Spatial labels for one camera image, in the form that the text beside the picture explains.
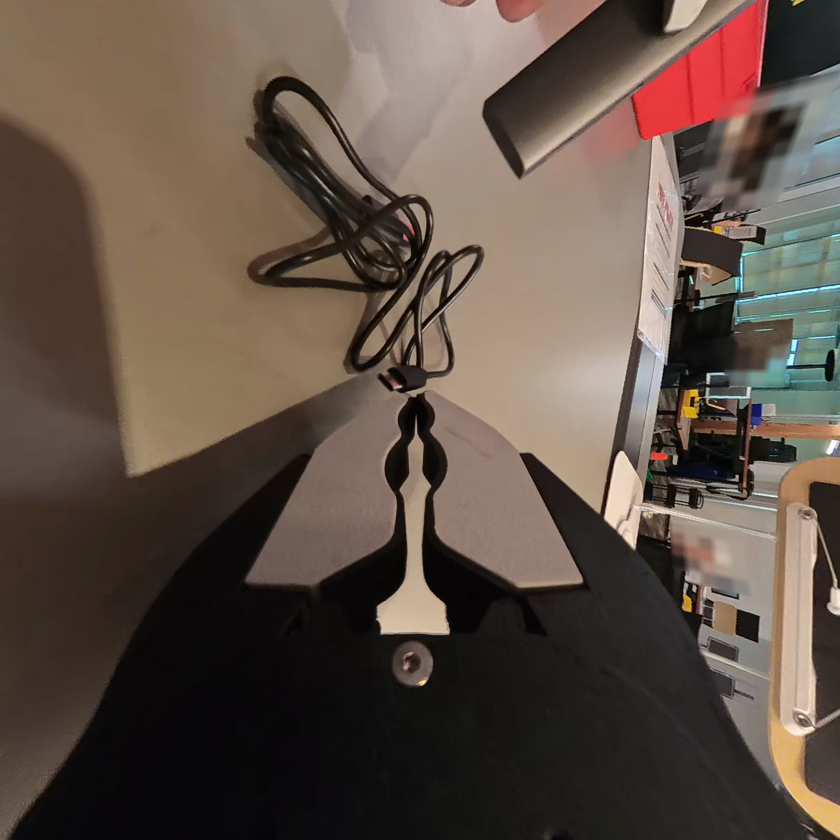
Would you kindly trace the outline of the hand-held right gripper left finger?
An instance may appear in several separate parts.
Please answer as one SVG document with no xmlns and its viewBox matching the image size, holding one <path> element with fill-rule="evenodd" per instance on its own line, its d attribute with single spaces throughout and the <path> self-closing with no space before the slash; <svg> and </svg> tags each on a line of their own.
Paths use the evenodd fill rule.
<svg viewBox="0 0 840 840">
<path fill-rule="evenodd" d="M 252 587 L 317 592 L 356 574 L 404 581 L 402 466 L 408 397 L 392 395 L 315 448 L 246 575 Z"/>
</svg>

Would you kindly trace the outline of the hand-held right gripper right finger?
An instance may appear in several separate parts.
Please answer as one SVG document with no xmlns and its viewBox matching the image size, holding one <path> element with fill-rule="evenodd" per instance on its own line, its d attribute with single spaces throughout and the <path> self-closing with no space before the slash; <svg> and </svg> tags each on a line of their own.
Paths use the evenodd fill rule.
<svg viewBox="0 0 840 840">
<path fill-rule="evenodd" d="M 433 391 L 418 399 L 428 532 L 455 562 L 515 592 L 584 579 L 524 461 L 494 427 Z"/>
</svg>

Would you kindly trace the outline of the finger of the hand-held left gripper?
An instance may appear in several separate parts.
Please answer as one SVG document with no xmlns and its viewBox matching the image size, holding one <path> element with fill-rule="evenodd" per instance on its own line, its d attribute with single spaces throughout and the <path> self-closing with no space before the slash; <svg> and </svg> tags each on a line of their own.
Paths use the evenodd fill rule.
<svg viewBox="0 0 840 840">
<path fill-rule="evenodd" d="M 707 1 L 662 1 L 661 30 L 664 35 L 675 35 L 692 26 Z"/>
</svg>

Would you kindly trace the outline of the grey aluminium usb hub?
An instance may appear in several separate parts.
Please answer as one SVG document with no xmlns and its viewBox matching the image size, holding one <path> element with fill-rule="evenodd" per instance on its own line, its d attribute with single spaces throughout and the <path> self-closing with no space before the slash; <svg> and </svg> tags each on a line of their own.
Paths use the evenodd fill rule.
<svg viewBox="0 0 840 840">
<path fill-rule="evenodd" d="M 485 101 L 491 137 L 524 178 L 751 3 L 708 1 L 664 35 L 661 2 L 603 2 Z"/>
</svg>

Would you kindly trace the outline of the person's left hand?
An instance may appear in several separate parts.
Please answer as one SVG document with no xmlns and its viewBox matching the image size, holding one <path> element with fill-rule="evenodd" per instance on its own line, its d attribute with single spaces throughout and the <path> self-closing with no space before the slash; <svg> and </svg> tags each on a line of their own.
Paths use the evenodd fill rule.
<svg viewBox="0 0 840 840">
<path fill-rule="evenodd" d="M 536 14 L 541 7 L 545 5 L 545 1 L 442 1 L 442 4 L 449 7 L 467 8 L 475 4 L 492 4 L 499 16 L 509 22 L 518 23 L 523 19 L 529 18 Z"/>
</svg>

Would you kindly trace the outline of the red folder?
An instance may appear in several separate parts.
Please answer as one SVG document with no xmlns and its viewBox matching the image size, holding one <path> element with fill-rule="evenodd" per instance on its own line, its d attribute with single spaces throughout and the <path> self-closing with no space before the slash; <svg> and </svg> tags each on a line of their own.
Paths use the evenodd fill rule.
<svg viewBox="0 0 840 840">
<path fill-rule="evenodd" d="M 769 2 L 752 2 L 633 94 L 642 140 L 707 123 L 760 85 Z"/>
</svg>

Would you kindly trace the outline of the white flat pad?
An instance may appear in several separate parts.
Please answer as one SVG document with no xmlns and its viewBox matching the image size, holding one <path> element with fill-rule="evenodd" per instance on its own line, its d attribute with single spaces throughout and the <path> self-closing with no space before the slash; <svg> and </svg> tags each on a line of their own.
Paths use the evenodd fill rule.
<svg viewBox="0 0 840 840">
<path fill-rule="evenodd" d="M 620 450 L 612 462 L 603 517 L 633 549 L 637 546 L 643 502 L 644 484 L 627 454 Z"/>
</svg>

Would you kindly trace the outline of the white paper sheet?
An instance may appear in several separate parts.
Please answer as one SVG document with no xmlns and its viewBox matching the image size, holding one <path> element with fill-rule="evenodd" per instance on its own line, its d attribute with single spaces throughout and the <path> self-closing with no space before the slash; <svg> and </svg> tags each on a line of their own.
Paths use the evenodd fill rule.
<svg viewBox="0 0 840 840">
<path fill-rule="evenodd" d="M 637 337 L 660 360 L 669 346 L 679 249 L 679 200 L 673 184 L 651 172 L 644 227 Z"/>
</svg>

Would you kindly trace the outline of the wooden-framed black board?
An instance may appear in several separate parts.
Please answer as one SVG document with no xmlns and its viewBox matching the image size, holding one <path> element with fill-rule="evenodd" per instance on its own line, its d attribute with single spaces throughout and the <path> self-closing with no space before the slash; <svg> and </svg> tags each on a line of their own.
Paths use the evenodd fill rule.
<svg viewBox="0 0 840 840">
<path fill-rule="evenodd" d="M 839 463 L 797 465 L 777 505 L 770 750 L 781 783 L 839 837 Z"/>
</svg>

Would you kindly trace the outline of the black round-base stand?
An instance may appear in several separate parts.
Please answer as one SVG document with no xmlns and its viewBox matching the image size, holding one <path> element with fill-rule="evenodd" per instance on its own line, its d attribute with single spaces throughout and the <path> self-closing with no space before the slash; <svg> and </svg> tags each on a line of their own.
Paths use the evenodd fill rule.
<svg viewBox="0 0 840 840">
<path fill-rule="evenodd" d="M 837 363 L 836 350 L 829 350 L 822 363 L 803 363 L 803 364 L 788 364 L 787 371 L 820 371 L 822 373 L 824 382 L 831 383 L 834 381 Z"/>
</svg>

